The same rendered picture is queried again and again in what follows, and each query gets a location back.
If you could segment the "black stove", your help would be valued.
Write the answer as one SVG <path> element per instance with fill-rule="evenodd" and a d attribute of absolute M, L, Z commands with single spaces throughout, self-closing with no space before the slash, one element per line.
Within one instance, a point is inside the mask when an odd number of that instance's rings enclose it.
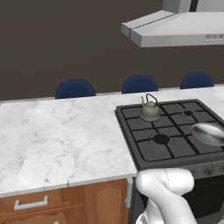
<path fill-rule="evenodd" d="M 198 224 L 216 224 L 224 217 L 224 146 L 198 141 L 191 133 L 195 123 L 224 128 L 224 119 L 197 99 L 161 101 L 159 119 L 145 122 L 140 104 L 116 108 L 116 116 L 139 171 L 185 168 L 194 177 L 194 188 L 184 195 Z M 208 176 L 204 170 L 210 168 Z"/>

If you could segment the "silver pan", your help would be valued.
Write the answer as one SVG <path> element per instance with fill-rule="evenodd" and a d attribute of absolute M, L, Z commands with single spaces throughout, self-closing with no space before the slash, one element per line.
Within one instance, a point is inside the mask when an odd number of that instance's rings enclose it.
<path fill-rule="evenodd" d="M 198 122 L 191 127 L 191 132 L 203 144 L 224 146 L 224 129 L 215 124 Z"/>

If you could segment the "grey kettle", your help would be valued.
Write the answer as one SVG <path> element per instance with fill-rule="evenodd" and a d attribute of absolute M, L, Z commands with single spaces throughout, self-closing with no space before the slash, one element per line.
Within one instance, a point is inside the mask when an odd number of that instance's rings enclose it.
<path fill-rule="evenodd" d="M 146 122 L 155 122 L 159 119 L 158 100 L 152 94 L 146 95 L 146 100 L 142 97 L 142 107 L 140 118 Z"/>

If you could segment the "blue chair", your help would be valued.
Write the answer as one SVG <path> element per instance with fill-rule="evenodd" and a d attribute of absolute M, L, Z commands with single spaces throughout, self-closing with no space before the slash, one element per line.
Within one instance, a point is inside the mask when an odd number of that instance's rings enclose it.
<path fill-rule="evenodd" d="M 183 79 L 180 88 L 210 88 L 214 86 L 211 76 L 203 71 L 194 71 L 188 73 Z"/>
<path fill-rule="evenodd" d="M 61 82 L 56 90 L 56 99 L 96 96 L 93 86 L 83 79 L 70 79 Z"/>
<path fill-rule="evenodd" d="M 155 91 L 158 91 L 157 83 L 149 75 L 146 74 L 137 74 L 130 76 L 122 86 L 123 94 Z"/>

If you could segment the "grey range hood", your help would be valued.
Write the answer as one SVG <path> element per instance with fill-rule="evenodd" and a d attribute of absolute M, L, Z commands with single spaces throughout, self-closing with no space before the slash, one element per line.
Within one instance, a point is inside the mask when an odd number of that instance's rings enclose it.
<path fill-rule="evenodd" d="M 164 0 L 160 11 L 122 23 L 138 46 L 224 45 L 224 0 Z"/>

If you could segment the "wooden drawer front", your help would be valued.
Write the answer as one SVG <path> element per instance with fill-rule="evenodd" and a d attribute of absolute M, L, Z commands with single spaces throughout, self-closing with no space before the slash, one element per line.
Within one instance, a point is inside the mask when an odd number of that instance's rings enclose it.
<path fill-rule="evenodd" d="M 73 209 L 77 216 L 83 216 L 86 209 L 84 188 L 66 187 L 0 198 L 0 217 L 60 209 Z"/>

